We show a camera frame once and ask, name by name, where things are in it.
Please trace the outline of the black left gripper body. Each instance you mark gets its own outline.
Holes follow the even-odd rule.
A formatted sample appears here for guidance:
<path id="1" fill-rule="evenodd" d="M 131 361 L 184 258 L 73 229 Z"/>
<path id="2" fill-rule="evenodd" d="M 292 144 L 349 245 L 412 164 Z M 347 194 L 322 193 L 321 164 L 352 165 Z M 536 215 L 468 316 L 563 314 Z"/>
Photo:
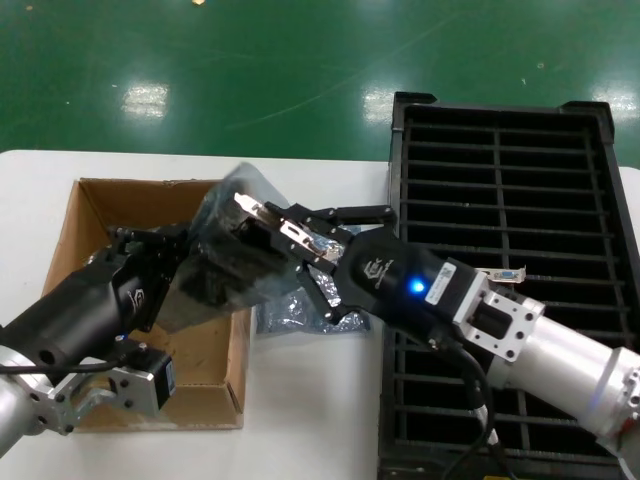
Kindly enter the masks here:
<path id="1" fill-rule="evenodd" d="M 3 375 L 107 371 L 124 363 L 116 337 L 142 331 L 145 277 L 156 253 L 101 257 L 71 273 L 1 329 L 1 345 L 28 360 L 2 366 Z"/>

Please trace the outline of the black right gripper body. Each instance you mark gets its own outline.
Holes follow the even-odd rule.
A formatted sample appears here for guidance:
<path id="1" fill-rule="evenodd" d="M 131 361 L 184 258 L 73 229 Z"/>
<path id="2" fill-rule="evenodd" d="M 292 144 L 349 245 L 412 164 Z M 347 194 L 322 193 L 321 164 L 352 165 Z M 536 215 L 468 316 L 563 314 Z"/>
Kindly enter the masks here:
<path id="1" fill-rule="evenodd" d="M 346 247 L 334 284 L 345 306 L 425 343 L 435 326 L 451 324 L 448 312 L 426 300 L 443 265 L 443 259 L 392 232 L 363 232 Z"/>

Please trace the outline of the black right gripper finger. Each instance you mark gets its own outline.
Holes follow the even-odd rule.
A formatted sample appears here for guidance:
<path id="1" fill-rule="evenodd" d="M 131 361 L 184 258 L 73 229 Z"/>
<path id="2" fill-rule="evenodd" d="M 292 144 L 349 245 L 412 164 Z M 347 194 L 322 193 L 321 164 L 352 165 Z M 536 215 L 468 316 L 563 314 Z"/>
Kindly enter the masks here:
<path id="1" fill-rule="evenodd" d="M 266 202 L 264 207 L 270 213 L 299 225 L 308 231 L 332 240 L 350 240 L 352 234 L 343 229 L 348 225 L 383 225 L 393 227 L 397 216 L 387 205 L 356 206 L 310 210 L 300 204 L 287 208 Z"/>
<path id="2" fill-rule="evenodd" d="M 345 305 L 342 301 L 332 305 L 311 274 L 311 268 L 314 268 L 329 278 L 333 278 L 333 274 L 337 270 L 337 265 L 334 262 L 306 249 L 294 249 L 293 260 L 296 265 L 296 277 L 299 284 L 308 294 L 317 312 L 327 323 L 337 325 L 345 316 L 358 311 L 356 307 Z"/>

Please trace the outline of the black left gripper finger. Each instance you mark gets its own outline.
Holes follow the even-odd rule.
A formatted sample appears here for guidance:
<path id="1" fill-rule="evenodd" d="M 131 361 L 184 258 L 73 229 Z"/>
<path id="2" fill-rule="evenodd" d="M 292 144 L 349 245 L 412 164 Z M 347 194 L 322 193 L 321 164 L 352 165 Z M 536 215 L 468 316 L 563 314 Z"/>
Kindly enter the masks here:
<path id="1" fill-rule="evenodd" d="M 145 277 L 145 300 L 142 306 L 142 331 L 150 332 L 167 296 L 176 271 L 186 256 L 186 247 L 171 243 L 160 249 Z"/>
<path id="2" fill-rule="evenodd" d="M 118 253 L 126 253 L 134 246 L 152 249 L 180 249 L 188 237 L 186 224 L 171 224 L 152 229 L 110 226 L 111 245 Z"/>

